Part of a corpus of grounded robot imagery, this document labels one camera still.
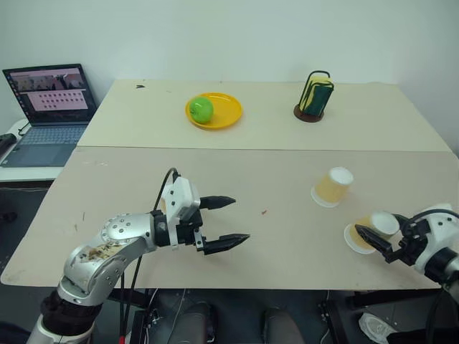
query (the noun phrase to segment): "table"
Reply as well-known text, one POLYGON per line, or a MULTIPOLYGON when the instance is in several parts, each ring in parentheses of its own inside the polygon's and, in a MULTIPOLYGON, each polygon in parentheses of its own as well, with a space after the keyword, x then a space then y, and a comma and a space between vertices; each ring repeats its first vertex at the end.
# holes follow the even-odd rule
MULTIPOLYGON (((116 214, 150 211, 164 173, 175 166, 202 196, 237 199, 225 209, 205 212, 203 231, 208 239, 234 232, 251 237, 231 251, 205 257, 193 247, 177 252, 161 248, 145 256, 138 287, 434 287, 399 262, 389 266, 378 254, 351 251, 343 230, 377 209, 409 216, 445 201, 457 207, 457 158, 394 85, 339 85, 326 117, 315 124, 302 123, 291 113, 297 95, 290 93, 299 97, 299 87, 115 82, 1 281, 56 285, 73 248, 116 214), (136 89, 136 85, 146 87, 136 89), (245 107, 242 120, 222 132, 195 128, 184 115, 185 100, 210 86, 231 91, 245 107), (169 99, 167 91, 177 91, 176 102, 163 102, 169 99), (275 109, 264 113, 268 126, 255 120, 262 118, 261 99, 250 101, 247 93, 263 94, 272 105, 264 109, 275 109), (170 117, 157 115, 164 111, 170 117), (279 114, 285 121, 278 119, 279 114), (356 181, 337 208, 321 208, 309 191, 334 166, 349 168, 356 181)), ((127 270, 127 283, 132 274, 133 265, 127 270)))
MULTIPOLYGON (((18 129, 24 127, 27 124, 27 119, 18 120, 12 127, 6 132, 14 134, 18 142, 21 140, 21 136, 18 136, 18 129)), ((26 133, 30 127, 23 129, 23 133, 26 133)), ((12 145, 6 152, 0 157, 1 162, 8 156, 9 152, 13 150, 16 144, 12 145)), ((59 173, 62 171, 62 167, 1 167, 0 166, 0 183, 6 182, 29 182, 29 181, 52 181, 57 178, 59 173)))

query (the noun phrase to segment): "floor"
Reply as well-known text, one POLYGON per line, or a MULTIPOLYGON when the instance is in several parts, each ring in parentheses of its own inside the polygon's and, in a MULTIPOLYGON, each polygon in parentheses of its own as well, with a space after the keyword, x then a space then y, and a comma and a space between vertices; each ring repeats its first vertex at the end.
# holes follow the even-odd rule
MULTIPOLYGON (((17 191, 0 188, 0 209, 3 212, 18 213, 14 222, 0 224, 0 273, 27 232, 45 193, 45 190, 17 191)), ((52 289, 0 285, 0 321, 31 330, 39 315, 40 302, 52 289)), ((160 319, 150 329, 150 343, 167 343, 182 295, 184 300, 181 311, 199 301, 207 301, 215 306, 219 329, 217 342, 220 344, 261 343, 261 318, 268 307, 288 310, 307 343, 333 342, 329 334, 320 342, 327 330, 318 307, 326 299, 327 291, 324 290, 159 290, 153 303, 160 319)), ((336 301, 348 342, 372 343, 357 325, 362 310, 350 310, 346 305, 346 297, 352 295, 353 292, 333 291, 329 299, 336 301)), ((424 297, 415 301, 372 306, 365 311, 380 316, 398 330, 407 331, 425 326, 431 303, 431 297, 424 297)), ((132 309, 131 320, 135 310, 132 309)), ((105 302, 96 320, 95 343, 117 342, 118 312, 117 302, 105 302)), ((448 305, 439 313, 443 316, 440 316, 438 323, 448 324, 451 319, 448 305)))

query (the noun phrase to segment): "green apple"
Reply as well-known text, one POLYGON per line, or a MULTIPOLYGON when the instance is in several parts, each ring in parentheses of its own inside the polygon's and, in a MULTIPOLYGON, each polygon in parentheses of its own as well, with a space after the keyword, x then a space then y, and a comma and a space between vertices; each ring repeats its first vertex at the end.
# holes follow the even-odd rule
POLYGON ((214 114, 212 102, 205 97, 196 97, 189 103, 189 113, 195 121, 204 124, 210 121, 214 114))

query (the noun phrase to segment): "laptop screen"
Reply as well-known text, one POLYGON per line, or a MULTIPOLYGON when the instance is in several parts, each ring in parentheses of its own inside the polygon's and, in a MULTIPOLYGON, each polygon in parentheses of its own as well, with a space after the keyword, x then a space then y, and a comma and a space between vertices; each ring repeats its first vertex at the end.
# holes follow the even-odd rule
POLYGON ((89 122, 97 110, 80 64, 3 73, 31 124, 89 122))

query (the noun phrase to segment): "cup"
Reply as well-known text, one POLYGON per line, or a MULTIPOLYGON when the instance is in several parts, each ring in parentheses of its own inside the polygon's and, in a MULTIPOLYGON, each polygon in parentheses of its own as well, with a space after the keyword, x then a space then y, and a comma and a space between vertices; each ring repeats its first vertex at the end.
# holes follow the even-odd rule
POLYGON ((386 211, 375 211, 353 224, 348 224, 344 229, 344 240, 349 247, 360 254, 371 254, 376 249, 372 245, 367 244, 359 233, 357 233, 356 224, 373 229, 381 238, 386 240, 389 240, 399 231, 399 222, 394 215, 386 211))
POLYGON ((351 171, 344 167, 333 167, 311 189, 311 197, 319 205, 326 208, 334 208, 339 204, 347 189, 354 181, 351 171))

